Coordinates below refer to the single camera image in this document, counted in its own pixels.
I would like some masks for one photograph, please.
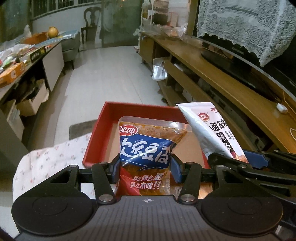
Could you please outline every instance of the glass door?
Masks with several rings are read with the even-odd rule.
[[[142,0],[102,0],[102,47],[138,45]]]

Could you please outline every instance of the white lace cloth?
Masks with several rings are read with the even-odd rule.
[[[205,33],[254,52],[264,66],[295,36],[296,8],[288,0],[200,0],[197,37]]]

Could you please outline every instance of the gray armchair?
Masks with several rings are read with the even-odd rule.
[[[74,69],[74,60],[79,52],[80,33],[76,34],[74,39],[65,39],[62,41],[62,51],[64,62],[71,62],[72,69]]]

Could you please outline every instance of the orange box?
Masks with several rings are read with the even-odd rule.
[[[0,88],[9,85],[13,81],[15,81],[15,79],[19,77],[24,70],[25,65],[23,62],[16,63],[8,67],[6,70],[4,70],[4,72],[0,74]]]
[[[42,32],[40,34],[33,34],[31,38],[25,39],[24,44],[39,44],[47,40],[46,32]]]

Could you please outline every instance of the blue snack label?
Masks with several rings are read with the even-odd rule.
[[[138,128],[132,125],[120,126],[119,133],[122,162],[139,166],[140,170],[168,168],[175,142],[138,134]]]

